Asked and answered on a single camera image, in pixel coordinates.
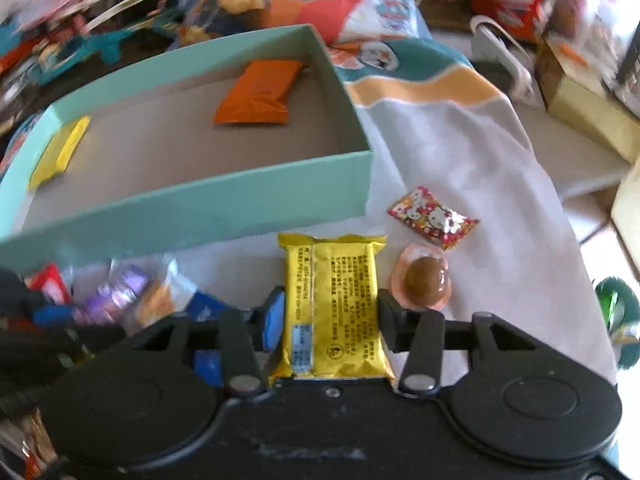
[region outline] candy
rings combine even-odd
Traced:
[[[252,61],[222,101],[213,121],[286,124],[287,95],[304,66],[299,61]]]
[[[71,295],[56,264],[49,264],[40,272],[28,277],[25,284],[31,290],[44,292],[55,304],[71,304]]]
[[[151,277],[137,266],[127,266],[98,287],[78,312],[79,322],[109,324],[120,320],[124,311],[140,297]]]
[[[177,260],[165,255],[161,271],[155,281],[149,285],[133,310],[126,315],[123,327],[128,333],[134,333],[185,309],[196,293],[196,285],[178,272]]]
[[[218,319],[225,310],[230,308],[232,307],[217,298],[198,291],[193,295],[184,311],[194,321],[206,321]],[[225,384],[220,350],[197,350],[194,352],[193,371],[210,386],[222,387]]]
[[[391,293],[404,308],[440,310],[451,297],[449,265],[442,249],[408,246],[391,273]]]
[[[402,197],[387,211],[445,251],[480,223],[443,206],[423,186]]]
[[[89,116],[80,117],[77,121],[65,124],[51,137],[31,174],[28,186],[30,191],[38,189],[47,180],[66,171],[90,121]]]
[[[274,375],[388,377],[378,327],[375,254],[385,237],[280,234],[287,251],[285,327]]]

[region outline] yellow box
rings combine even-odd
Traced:
[[[547,111],[634,163],[640,155],[640,121],[609,94],[602,76],[564,56],[560,43],[542,43],[536,78]]]

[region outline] orange candy wrapper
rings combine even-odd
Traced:
[[[222,101],[214,123],[286,124],[287,95],[304,67],[299,61],[252,61]]]

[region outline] white power plug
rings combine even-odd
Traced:
[[[474,16],[469,26],[473,33],[471,53],[473,60],[487,60],[499,62],[513,77],[513,88],[509,96],[514,100],[526,100],[533,93],[533,78],[531,72],[509,52],[507,46],[491,31],[495,27],[529,59],[531,67],[533,61],[529,54],[514,40],[498,23],[488,16]]]

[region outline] hello kitty candy wrapper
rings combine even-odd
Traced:
[[[445,251],[480,223],[443,206],[423,186],[402,197],[388,212]]]

